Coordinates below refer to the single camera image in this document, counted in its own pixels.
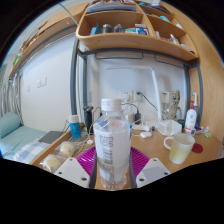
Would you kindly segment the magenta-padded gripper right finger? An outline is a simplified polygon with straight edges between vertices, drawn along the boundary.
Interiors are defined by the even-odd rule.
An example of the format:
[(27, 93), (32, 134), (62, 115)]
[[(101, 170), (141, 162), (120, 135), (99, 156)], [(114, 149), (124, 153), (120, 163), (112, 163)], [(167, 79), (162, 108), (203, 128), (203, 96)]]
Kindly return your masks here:
[(158, 158), (149, 158), (138, 149), (132, 147), (129, 174), (131, 187), (140, 188), (170, 175), (170, 171)]

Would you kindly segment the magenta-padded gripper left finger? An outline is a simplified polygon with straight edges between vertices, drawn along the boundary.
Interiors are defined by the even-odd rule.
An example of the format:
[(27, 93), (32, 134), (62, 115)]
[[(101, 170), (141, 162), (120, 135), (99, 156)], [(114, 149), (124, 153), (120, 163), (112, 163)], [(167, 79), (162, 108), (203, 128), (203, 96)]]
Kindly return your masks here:
[(96, 149), (91, 147), (77, 158), (69, 157), (55, 174), (81, 187), (94, 189), (97, 177)]

